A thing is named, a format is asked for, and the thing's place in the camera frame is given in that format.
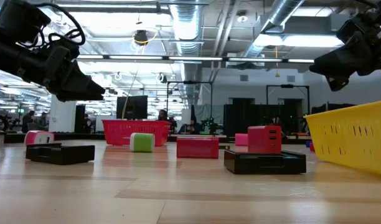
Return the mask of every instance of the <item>black tray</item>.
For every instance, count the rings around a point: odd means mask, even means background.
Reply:
[[[296,152],[257,154],[225,150],[224,166],[234,174],[302,174],[306,156]]]
[[[49,164],[69,165],[94,160],[95,146],[62,146],[60,143],[32,144],[26,148],[26,159]]]

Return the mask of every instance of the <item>green block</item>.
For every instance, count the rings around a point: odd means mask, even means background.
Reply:
[[[153,152],[154,134],[133,133],[129,139],[129,148],[133,152]]]

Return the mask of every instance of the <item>pink box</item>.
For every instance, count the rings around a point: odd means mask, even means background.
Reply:
[[[236,146],[248,146],[248,134],[235,134]]]
[[[54,134],[48,131],[29,131],[24,137],[24,144],[48,144],[54,142]]]
[[[282,149],[280,126],[248,127],[248,152],[279,154]]]
[[[218,159],[218,138],[177,138],[177,158]]]

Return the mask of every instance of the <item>yellow plastic basket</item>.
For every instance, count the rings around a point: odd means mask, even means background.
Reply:
[[[318,158],[381,174],[381,101],[306,119]]]

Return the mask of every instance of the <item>monitor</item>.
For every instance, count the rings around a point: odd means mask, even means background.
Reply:
[[[127,97],[117,97],[116,118],[121,119]],[[148,96],[130,96],[128,98],[125,119],[148,118]]]

